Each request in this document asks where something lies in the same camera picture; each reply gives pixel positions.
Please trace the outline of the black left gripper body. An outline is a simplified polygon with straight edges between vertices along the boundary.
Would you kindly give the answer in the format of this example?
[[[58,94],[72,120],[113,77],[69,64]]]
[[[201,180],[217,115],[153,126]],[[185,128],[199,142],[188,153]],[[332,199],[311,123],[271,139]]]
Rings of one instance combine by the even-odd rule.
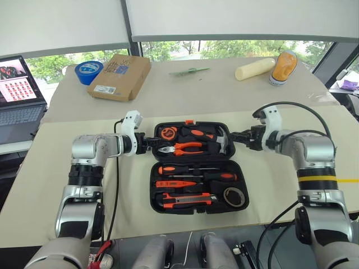
[[[153,145],[153,143],[148,143],[146,141],[146,136],[144,132],[136,132],[135,133],[136,141],[137,141],[137,149],[136,155],[145,154],[147,152],[146,146]]]

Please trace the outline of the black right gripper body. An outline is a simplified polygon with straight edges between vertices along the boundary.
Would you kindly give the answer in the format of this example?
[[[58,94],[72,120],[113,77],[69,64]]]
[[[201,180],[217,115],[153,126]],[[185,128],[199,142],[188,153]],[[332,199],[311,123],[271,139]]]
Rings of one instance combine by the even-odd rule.
[[[247,144],[247,147],[255,151],[262,151],[263,150],[262,140],[265,131],[266,131],[265,125],[252,126],[248,132],[249,143]]]

